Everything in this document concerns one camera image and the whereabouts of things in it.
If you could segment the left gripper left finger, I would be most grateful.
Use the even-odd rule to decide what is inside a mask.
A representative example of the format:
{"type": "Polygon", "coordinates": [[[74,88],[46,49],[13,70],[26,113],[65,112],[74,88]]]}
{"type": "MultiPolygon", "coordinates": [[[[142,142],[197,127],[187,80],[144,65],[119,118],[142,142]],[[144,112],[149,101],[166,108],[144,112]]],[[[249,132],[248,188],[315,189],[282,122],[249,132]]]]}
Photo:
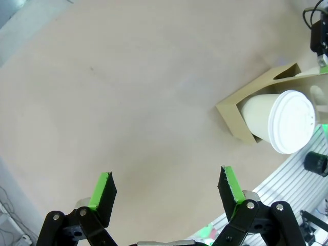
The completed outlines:
{"type": "Polygon", "coordinates": [[[111,172],[101,173],[90,202],[65,215],[51,211],[45,217],[37,245],[117,245],[106,228],[109,226],[117,189],[111,172]]]}

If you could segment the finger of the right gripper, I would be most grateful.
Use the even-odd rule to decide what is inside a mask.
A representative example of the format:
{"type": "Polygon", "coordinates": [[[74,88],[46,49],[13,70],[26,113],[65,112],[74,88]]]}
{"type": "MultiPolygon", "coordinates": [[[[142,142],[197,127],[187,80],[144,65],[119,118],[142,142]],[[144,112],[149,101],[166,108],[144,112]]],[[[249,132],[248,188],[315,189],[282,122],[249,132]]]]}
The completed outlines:
{"type": "Polygon", "coordinates": [[[327,53],[317,52],[317,63],[319,65],[319,73],[327,73],[328,57],[327,53]]]}

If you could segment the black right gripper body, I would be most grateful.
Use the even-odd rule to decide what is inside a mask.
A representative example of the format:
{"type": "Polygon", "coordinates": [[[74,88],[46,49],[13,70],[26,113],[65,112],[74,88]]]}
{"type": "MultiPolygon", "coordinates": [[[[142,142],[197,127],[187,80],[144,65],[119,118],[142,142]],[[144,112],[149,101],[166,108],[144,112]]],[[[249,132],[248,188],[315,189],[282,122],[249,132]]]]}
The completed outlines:
{"type": "Polygon", "coordinates": [[[312,25],[310,49],[317,56],[327,55],[327,17],[322,17],[312,25]]]}

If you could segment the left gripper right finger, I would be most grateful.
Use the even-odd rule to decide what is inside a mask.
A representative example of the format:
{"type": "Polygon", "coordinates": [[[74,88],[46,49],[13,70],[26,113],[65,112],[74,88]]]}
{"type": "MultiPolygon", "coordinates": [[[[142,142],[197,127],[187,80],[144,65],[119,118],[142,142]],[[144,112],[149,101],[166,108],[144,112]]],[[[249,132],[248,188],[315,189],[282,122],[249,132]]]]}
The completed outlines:
{"type": "Polygon", "coordinates": [[[219,194],[228,220],[213,245],[243,245],[249,233],[266,245],[305,245],[294,212],[286,201],[264,205],[258,195],[245,195],[230,166],[222,166],[219,194]]]}

